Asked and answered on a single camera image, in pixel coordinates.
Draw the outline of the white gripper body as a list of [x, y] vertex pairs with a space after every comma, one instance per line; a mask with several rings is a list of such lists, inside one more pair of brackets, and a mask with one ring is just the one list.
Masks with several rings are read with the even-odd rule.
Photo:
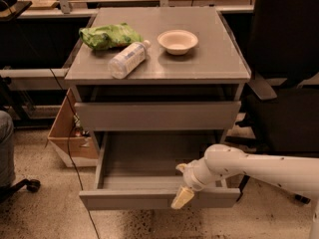
[[194, 191], [201, 191], [211, 182], [211, 172], [204, 159], [193, 160], [184, 167], [183, 180]]

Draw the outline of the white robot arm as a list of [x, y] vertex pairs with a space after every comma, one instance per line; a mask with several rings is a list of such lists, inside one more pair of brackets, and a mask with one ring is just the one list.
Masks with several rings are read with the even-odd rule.
[[243, 174], [309, 198], [313, 203], [309, 239], [319, 239], [319, 159], [267, 154], [248, 154], [224, 144], [211, 145], [201, 159], [181, 163], [183, 184], [172, 201], [181, 209], [214, 181]]

